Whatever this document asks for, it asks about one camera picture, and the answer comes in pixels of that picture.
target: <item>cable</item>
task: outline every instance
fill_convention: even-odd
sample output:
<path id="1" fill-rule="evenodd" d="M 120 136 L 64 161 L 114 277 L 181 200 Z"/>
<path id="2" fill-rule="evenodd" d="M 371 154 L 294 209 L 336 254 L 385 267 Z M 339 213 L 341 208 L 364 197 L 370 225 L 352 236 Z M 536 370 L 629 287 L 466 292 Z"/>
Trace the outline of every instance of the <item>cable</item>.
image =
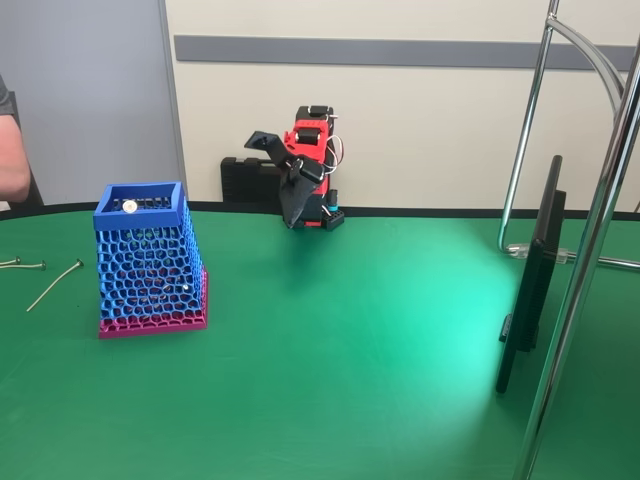
<path id="1" fill-rule="evenodd" d="M 338 160 L 338 155 L 337 153 L 333 150 L 333 148 L 331 148 L 329 146 L 329 142 L 331 140 L 337 140 L 337 143 L 340 145 L 340 159 Z M 325 168 L 327 168 L 327 175 L 331 175 L 333 172 L 335 172 L 338 169 L 338 165 L 340 165 L 342 163 L 342 160 L 344 159 L 344 143 L 342 141 L 342 139 L 338 136 L 338 135 L 331 135 L 328 139 L 327 139 L 327 150 L 329 150 L 329 152 L 331 153 L 331 155 L 333 155 L 333 164 L 331 166 L 326 166 Z"/>

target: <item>monitor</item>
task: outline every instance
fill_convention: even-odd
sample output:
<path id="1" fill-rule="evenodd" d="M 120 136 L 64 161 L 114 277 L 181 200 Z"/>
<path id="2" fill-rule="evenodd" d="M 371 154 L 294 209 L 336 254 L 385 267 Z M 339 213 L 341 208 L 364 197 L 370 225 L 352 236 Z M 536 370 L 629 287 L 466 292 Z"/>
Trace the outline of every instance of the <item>monitor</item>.
<path id="1" fill-rule="evenodd" d="M 505 318 L 500 332 L 504 351 L 496 383 L 498 393 L 507 390 L 516 352 L 529 352 L 536 345 L 538 324 L 558 256 L 564 217 L 566 193 L 557 189 L 561 165 L 562 157 L 553 157 L 515 307 Z"/>

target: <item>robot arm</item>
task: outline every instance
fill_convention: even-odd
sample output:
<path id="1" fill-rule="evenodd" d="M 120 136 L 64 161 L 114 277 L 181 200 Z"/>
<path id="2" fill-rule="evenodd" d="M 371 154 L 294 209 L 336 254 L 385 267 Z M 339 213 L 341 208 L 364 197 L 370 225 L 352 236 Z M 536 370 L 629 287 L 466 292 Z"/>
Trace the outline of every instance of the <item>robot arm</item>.
<path id="1" fill-rule="evenodd" d="M 300 107 L 284 142 L 277 135 L 256 131 L 245 144 L 266 152 L 280 169 L 279 198 L 289 228 L 333 230 L 344 221 L 337 209 L 337 191 L 329 190 L 329 174 L 337 162 L 331 143 L 333 119 L 330 107 Z"/>

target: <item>pink base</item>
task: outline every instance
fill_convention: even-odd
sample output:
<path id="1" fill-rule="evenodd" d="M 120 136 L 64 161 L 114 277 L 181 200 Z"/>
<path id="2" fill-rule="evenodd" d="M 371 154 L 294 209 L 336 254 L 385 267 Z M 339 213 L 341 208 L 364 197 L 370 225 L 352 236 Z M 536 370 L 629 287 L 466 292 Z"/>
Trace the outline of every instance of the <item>pink base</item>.
<path id="1" fill-rule="evenodd" d="M 134 337 L 138 335 L 155 335 L 158 333 L 185 332 L 189 330 L 204 330 L 207 328 L 209 297 L 209 274 L 202 267 L 202 310 L 186 316 L 174 312 L 170 318 L 167 314 L 148 315 L 146 317 L 129 317 L 116 320 L 102 320 L 100 322 L 99 338 Z"/>

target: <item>honeycomb mesh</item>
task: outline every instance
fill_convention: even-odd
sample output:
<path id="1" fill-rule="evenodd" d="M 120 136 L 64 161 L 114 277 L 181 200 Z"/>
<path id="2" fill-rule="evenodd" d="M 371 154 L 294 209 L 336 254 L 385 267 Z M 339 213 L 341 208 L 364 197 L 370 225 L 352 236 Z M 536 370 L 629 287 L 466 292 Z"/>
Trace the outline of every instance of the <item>honeycomb mesh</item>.
<path id="1" fill-rule="evenodd" d="M 102 332 L 205 323 L 205 271 L 186 200 L 178 227 L 96 232 Z"/>

